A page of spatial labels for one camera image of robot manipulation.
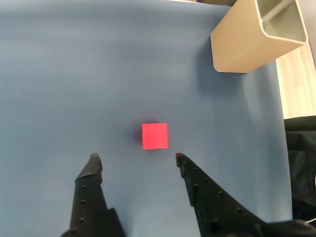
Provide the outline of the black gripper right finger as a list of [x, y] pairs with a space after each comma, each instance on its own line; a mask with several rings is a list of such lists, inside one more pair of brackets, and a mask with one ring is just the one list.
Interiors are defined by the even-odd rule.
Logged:
[[202, 237], [265, 237], [266, 223], [244, 208], [191, 159], [176, 154]]

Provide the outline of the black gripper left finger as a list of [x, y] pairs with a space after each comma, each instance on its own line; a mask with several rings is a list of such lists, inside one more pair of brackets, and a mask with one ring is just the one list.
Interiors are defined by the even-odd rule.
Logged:
[[63, 237], [124, 237], [126, 236], [114, 208], [107, 208], [101, 188], [102, 163], [92, 153], [75, 180], [70, 227]]

